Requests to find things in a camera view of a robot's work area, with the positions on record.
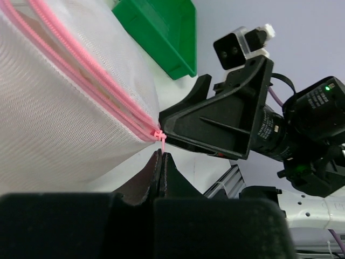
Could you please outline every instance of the green bin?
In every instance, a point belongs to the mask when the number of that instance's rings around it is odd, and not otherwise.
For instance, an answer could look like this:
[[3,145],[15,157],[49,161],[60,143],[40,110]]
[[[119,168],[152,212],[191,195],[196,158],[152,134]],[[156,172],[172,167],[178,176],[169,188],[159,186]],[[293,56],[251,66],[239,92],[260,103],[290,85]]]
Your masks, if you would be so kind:
[[113,13],[172,79],[196,75],[196,10],[191,0],[121,0]]

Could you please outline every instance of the pink zipper pull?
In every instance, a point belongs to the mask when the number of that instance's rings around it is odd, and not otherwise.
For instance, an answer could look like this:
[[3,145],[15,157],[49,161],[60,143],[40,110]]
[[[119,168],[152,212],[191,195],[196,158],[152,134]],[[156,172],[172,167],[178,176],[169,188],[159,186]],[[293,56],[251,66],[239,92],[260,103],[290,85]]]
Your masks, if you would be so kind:
[[160,129],[159,131],[155,132],[154,137],[157,138],[158,141],[162,142],[162,154],[164,154],[165,139],[167,138],[167,135],[165,135],[163,131]]

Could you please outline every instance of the pink zipper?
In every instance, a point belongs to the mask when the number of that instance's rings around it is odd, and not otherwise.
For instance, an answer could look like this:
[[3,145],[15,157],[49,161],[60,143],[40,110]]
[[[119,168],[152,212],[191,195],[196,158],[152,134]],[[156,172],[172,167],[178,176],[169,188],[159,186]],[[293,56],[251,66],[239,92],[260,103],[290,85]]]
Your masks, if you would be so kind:
[[41,0],[27,0],[32,10],[39,16],[49,31],[66,48],[66,50],[81,64],[112,96],[114,96],[126,109],[145,125],[151,127],[152,132],[159,131],[141,107],[136,104],[128,94],[111,78],[105,69],[74,39],[60,20],[52,13],[49,6]]
[[[126,116],[119,108],[116,107],[109,99],[107,99],[102,93],[100,93],[90,82],[88,82],[84,77],[82,77],[77,71],[75,71],[67,62],[65,62],[49,45],[45,43],[44,40],[42,40],[33,29],[30,28],[30,26],[27,25],[27,23],[21,18],[21,16],[17,13],[17,11],[12,6],[10,0],[1,0],[0,1],[0,8],[4,11],[4,13],[7,15],[7,17],[13,22],[13,24],[18,27],[18,29],[21,30],[21,32],[27,36],[27,38],[32,41],[36,47],[38,47],[43,54],[47,56],[58,68],[60,68],[63,72],[65,72],[74,82],[76,82],[86,93],[89,94],[90,97],[92,97],[97,103],[99,103],[103,108],[105,108],[110,114],[115,116],[119,121],[121,121],[125,126],[127,126],[137,137],[142,139],[143,141],[162,141],[162,150],[164,150],[164,140],[166,138],[165,134],[159,130],[159,127],[156,126],[152,118],[150,118],[147,114],[143,119],[140,117],[140,113],[142,111],[138,109],[137,104],[135,104],[124,92],[123,89],[121,89],[115,82],[115,87],[112,90],[110,87],[108,87],[107,84],[104,84],[104,80],[99,77],[95,71],[90,71],[90,74],[95,76],[99,81],[101,81],[101,85],[106,85],[107,90],[113,93],[117,98],[118,101],[126,107],[132,115],[138,119],[138,121],[142,122],[145,125],[145,129],[143,129],[141,126],[139,126],[136,122],[133,121],[129,116]],[[66,49],[71,51],[73,48],[68,47],[68,43],[66,46]],[[71,52],[73,56],[80,57],[77,55],[76,52]],[[84,66],[85,62],[84,60],[81,60],[80,58],[77,59],[80,61],[80,64]]]

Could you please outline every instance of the black mounting bracket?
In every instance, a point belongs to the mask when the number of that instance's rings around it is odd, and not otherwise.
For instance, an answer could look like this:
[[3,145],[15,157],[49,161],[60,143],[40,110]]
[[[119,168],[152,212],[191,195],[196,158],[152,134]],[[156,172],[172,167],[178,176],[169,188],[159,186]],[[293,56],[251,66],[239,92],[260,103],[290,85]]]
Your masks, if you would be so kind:
[[199,77],[186,98],[160,113],[167,143],[227,159],[246,159],[265,106],[273,62],[265,56],[248,59],[215,85],[206,99],[211,76]]

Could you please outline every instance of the gray surface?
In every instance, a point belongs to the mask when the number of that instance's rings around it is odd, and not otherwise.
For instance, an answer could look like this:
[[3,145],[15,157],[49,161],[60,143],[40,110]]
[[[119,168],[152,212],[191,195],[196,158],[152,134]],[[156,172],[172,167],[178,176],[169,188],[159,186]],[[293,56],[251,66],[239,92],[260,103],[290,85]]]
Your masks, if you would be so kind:
[[[297,90],[326,76],[336,76],[345,81],[345,1],[192,1],[198,15],[198,74],[212,75],[212,83],[224,78],[213,42],[240,26],[254,29],[265,23],[271,23],[276,31],[276,37],[266,48],[275,62],[274,71],[290,77]],[[291,90],[283,83],[272,82],[277,95],[285,101]],[[271,97],[267,103],[276,111],[280,110]],[[247,185],[292,189],[289,182],[276,176],[276,172],[282,169],[279,162],[252,152],[249,159],[240,161],[239,165]],[[325,244],[332,239],[326,231],[303,231],[292,230],[298,244]]]

